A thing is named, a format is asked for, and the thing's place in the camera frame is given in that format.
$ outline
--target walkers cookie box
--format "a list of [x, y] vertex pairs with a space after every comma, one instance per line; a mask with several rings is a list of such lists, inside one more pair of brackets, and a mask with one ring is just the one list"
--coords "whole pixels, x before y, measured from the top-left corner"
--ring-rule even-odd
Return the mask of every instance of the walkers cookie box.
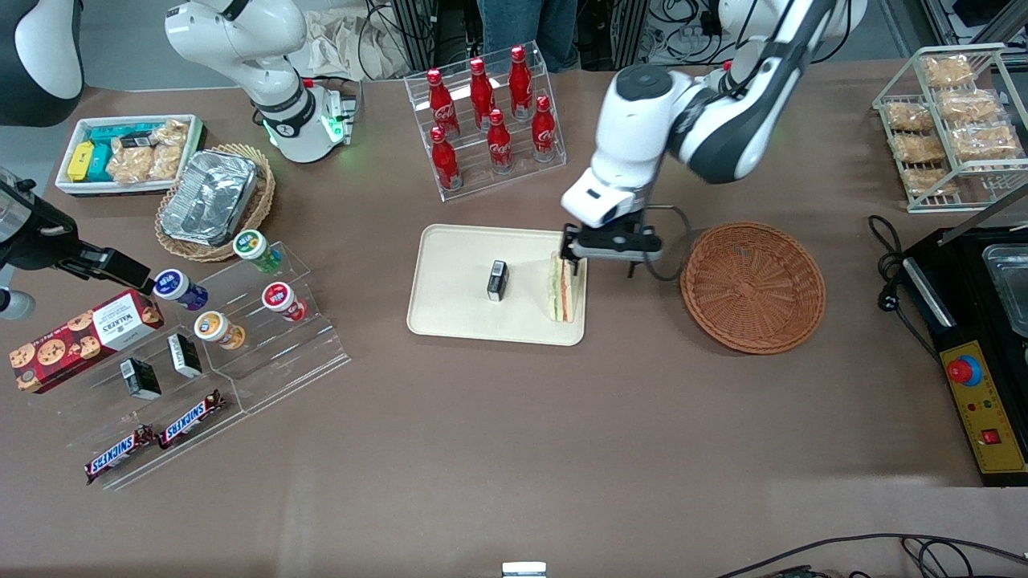
[[43, 393], [164, 324], [150, 297], [130, 289], [10, 352], [17, 389]]

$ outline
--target red button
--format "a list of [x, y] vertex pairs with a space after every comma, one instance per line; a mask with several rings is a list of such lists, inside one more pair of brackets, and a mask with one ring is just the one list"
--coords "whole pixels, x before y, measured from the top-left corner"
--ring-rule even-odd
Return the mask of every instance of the red button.
[[982, 441], [986, 445], [999, 443], [999, 432], [996, 430], [982, 430]]
[[946, 372], [950, 375], [950, 378], [958, 384], [966, 384], [975, 376], [975, 370], [971, 369], [970, 363], [962, 359], [954, 359], [946, 366]]

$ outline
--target jeans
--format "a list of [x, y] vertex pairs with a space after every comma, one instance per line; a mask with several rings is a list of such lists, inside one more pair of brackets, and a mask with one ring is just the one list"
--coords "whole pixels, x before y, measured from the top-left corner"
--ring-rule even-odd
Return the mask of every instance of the jeans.
[[577, 0], [477, 1], [482, 14], [483, 51], [503, 50], [535, 40], [550, 72], [578, 67]]

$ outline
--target round wicker basket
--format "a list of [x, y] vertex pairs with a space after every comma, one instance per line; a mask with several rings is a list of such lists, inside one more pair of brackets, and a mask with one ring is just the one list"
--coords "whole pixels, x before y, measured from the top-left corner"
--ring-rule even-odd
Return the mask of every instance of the round wicker basket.
[[814, 259], [761, 223], [727, 223], [701, 234], [678, 288], [704, 331], [746, 353], [788, 351], [824, 316], [824, 279]]
[[[271, 198], [274, 196], [274, 175], [271, 173], [271, 167], [267, 162], [267, 157], [261, 151], [248, 145], [225, 144], [215, 146], [210, 150], [237, 154], [257, 164], [257, 187], [250, 196], [250, 202], [247, 204], [246, 211], [243, 212], [243, 218], [240, 220], [240, 226], [237, 227], [240, 230], [257, 228], [261, 221], [264, 220], [264, 217], [271, 211]], [[223, 261], [231, 257], [234, 254], [231, 243], [222, 245], [221, 247], [208, 247], [198, 243], [172, 239], [164, 234], [164, 231], [160, 230], [160, 214], [164, 212], [168, 203], [175, 195], [178, 187], [179, 183], [176, 181], [172, 185], [172, 188], [168, 190], [168, 193], [164, 194], [164, 198], [161, 200], [160, 207], [157, 209], [157, 218], [153, 223], [153, 227], [157, 231], [157, 241], [160, 242], [160, 246], [168, 249], [170, 253], [185, 257], [190, 261], [211, 263]]]

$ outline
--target beige tray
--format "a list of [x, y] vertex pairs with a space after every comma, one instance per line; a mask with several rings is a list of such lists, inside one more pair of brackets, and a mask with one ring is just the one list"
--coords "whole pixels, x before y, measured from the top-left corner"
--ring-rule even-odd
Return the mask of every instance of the beige tray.
[[[573, 323], [547, 315], [550, 254], [561, 233], [551, 230], [430, 225], [421, 233], [407, 327], [418, 335], [574, 346], [585, 335], [588, 264], [579, 263], [582, 298]], [[500, 302], [485, 292], [492, 261], [510, 278]]]

